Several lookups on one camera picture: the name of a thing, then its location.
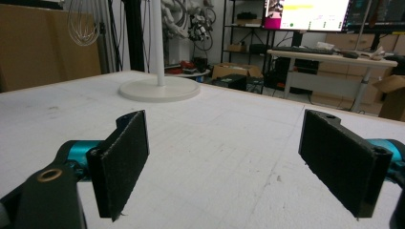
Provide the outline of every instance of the monitor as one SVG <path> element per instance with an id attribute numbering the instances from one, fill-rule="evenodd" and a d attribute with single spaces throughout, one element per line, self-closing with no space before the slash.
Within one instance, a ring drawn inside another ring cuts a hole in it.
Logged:
<path id="1" fill-rule="evenodd" d="M 364 33 L 405 32 L 405 4 L 403 0 L 371 0 Z M 352 0 L 344 31 L 359 32 L 369 0 Z"/>
<path id="2" fill-rule="evenodd" d="M 265 0 L 263 28 L 342 31 L 351 0 Z"/>

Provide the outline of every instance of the white pole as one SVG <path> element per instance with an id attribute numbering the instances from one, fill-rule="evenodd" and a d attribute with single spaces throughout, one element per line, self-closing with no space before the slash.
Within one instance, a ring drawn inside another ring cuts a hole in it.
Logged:
<path id="1" fill-rule="evenodd" d="M 156 59 L 158 66 L 158 86 L 165 86 L 164 62 L 163 62 L 163 32 L 161 27 L 161 5 L 160 0 L 152 0 L 152 8 L 155 21 Z"/>

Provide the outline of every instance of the white stand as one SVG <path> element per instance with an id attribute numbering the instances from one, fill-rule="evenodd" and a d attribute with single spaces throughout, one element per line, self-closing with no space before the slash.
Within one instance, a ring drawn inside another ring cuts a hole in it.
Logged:
<path id="1" fill-rule="evenodd" d="M 174 102 L 194 97 L 200 93 L 199 83 L 187 78 L 164 76 L 160 1 L 152 1 L 152 7 L 155 15 L 158 84 L 156 78 L 132 81 L 122 84 L 119 93 L 140 102 Z"/>

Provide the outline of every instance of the desk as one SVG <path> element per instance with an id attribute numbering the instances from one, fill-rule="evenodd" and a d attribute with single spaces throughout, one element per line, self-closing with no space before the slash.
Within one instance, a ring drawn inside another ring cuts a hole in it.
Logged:
<path id="1" fill-rule="evenodd" d="M 281 52 L 269 50 L 268 53 L 276 56 L 291 58 L 289 62 L 288 76 L 284 90 L 284 98 L 288 97 L 291 87 L 317 91 L 320 93 L 335 94 L 354 98 L 353 112 L 358 112 L 358 106 L 369 83 L 372 69 L 387 69 L 395 67 L 397 63 L 389 60 L 370 60 L 366 58 L 350 59 L 341 55 L 325 55 L 301 52 Z M 353 66 L 367 67 L 366 73 L 361 82 L 336 79 L 315 74 L 298 73 L 294 70 L 295 59 L 307 59 L 320 62 L 331 62 L 336 64 L 348 64 Z"/>
<path id="2" fill-rule="evenodd" d="M 150 156 L 119 220 L 100 219 L 77 184 L 90 229 L 388 228 L 400 188 L 384 182 L 372 219 L 355 219 L 298 155 L 305 109 L 342 118 L 364 138 L 405 142 L 405 123 L 201 85 L 173 103 L 118 95 L 124 72 L 0 94 L 0 197 L 71 139 L 105 139 L 117 117 L 145 110 Z"/>

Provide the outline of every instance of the white tabletop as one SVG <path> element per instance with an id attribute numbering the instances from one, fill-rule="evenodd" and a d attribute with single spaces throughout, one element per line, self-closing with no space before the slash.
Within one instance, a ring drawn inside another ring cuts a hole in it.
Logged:
<path id="1" fill-rule="evenodd" d="M 396 61 L 392 60 L 371 60 L 369 58 L 362 58 L 359 57 L 357 59 L 351 59 L 343 57 L 342 55 L 328 55 L 328 54 L 314 54 L 314 53 L 304 53 L 304 52 L 283 52 L 283 51 L 274 51 L 268 50 L 267 53 L 276 55 L 276 56 L 283 56 L 289 58 L 297 58 L 297 59 L 307 59 L 307 60 L 315 60 L 321 62 L 333 62 L 336 64 L 350 64 L 355 66 L 365 66 L 365 67 L 373 67 L 373 68 L 388 68 L 388 67 L 395 67 L 397 65 Z"/>
<path id="2" fill-rule="evenodd" d="M 150 156 L 114 223 L 91 183 L 77 184 L 89 228 L 388 228 L 400 188 L 384 182 L 371 219 L 355 219 L 298 155 L 305 109 L 337 115 L 364 138 L 405 142 L 405 124 L 202 85 L 196 97 L 141 103 L 113 73 L 0 94 L 0 197 L 48 165 L 66 141 L 103 140 L 145 110 Z"/>

